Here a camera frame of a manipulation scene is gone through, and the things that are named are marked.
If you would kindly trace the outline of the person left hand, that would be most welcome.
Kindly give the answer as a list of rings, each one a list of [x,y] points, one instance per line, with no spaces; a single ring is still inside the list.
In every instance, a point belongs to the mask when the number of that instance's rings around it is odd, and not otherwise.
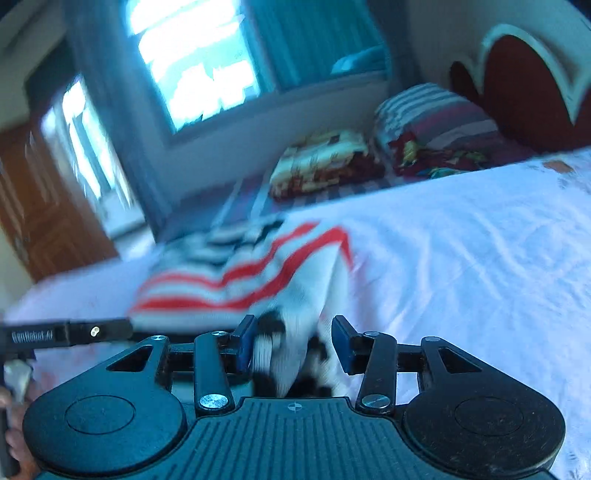
[[[20,465],[20,472],[18,475],[13,476],[14,480],[32,480],[39,474],[39,467],[25,442],[22,423],[29,406],[41,393],[38,383],[31,381],[24,400],[16,402],[7,388],[1,388],[1,410],[8,413],[10,425],[5,434],[5,439],[11,456]]]

